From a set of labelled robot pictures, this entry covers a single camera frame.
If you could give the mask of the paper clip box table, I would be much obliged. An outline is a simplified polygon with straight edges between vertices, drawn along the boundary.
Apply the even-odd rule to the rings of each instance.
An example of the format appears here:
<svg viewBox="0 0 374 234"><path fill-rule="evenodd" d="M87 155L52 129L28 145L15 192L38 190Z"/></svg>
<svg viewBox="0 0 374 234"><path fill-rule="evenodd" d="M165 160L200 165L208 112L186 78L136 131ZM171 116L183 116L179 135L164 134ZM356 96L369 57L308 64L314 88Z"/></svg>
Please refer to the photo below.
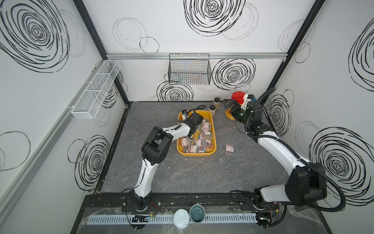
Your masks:
<svg viewBox="0 0 374 234"><path fill-rule="evenodd" d="M226 155L234 155L234 146L230 144L226 144L225 146L225 154Z"/></svg>

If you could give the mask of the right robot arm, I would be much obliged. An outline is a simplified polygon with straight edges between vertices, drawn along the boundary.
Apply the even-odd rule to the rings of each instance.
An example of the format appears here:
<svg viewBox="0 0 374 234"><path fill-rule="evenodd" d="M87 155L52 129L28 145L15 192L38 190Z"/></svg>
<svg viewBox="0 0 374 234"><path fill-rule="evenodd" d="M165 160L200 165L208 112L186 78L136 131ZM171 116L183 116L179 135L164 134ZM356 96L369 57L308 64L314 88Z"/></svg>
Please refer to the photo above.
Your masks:
<svg viewBox="0 0 374 234"><path fill-rule="evenodd" d="M224 99L225 110L244 125L244 133L264 147L287 171L286 184L265 186L255 191L255 202L264 206L271 202L285 202L301 207L327 197L326 179L318 163L314 169L307 166L308 159L294 152L278 137L271 127L263 122L263 108L248 102L245 108L235 99Z"/></svg>

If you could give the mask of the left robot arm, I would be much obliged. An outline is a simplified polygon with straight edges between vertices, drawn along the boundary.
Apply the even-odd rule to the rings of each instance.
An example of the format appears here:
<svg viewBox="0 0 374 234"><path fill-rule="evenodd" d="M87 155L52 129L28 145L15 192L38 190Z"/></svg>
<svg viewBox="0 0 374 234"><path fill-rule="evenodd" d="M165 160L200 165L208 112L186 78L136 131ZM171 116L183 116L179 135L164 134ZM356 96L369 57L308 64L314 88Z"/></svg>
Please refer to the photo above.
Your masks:
<svg viewBox="0 0 374 234"><path fill-rule="evenodd" d="M166 158L173 141L193 136L203 122L203 116L194 112L177 125L154 127L142 145L142 167L133 189L129 192L131 201L138 210L145 210L151 193L152 182L158 166Z"/></svg>

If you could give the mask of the yellow plastic tray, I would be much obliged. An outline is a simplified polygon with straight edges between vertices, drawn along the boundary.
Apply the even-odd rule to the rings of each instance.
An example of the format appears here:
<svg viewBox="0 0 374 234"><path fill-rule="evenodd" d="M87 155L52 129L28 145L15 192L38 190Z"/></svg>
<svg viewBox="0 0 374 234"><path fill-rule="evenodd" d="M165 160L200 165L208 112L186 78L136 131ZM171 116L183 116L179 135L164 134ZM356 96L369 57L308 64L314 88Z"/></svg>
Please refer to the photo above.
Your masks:
<svg viewBox="0 0 374 234"><path fill-rule="evenodd" d="M213 116L209 111L206 110L197 110L196 111L199 115L201 115L205 120L208 120L210 123L210 137L207 140L202 139L202 131L197 130L194 134L194 142L201 141L201 146L197 146L196 152L188 151L189 146L182 146L181 138L177 140L177 151L184 157L208 157L215 153L217 149L216 143L216 136L215 136L215 129L214 129L214 122Z"/></svg>

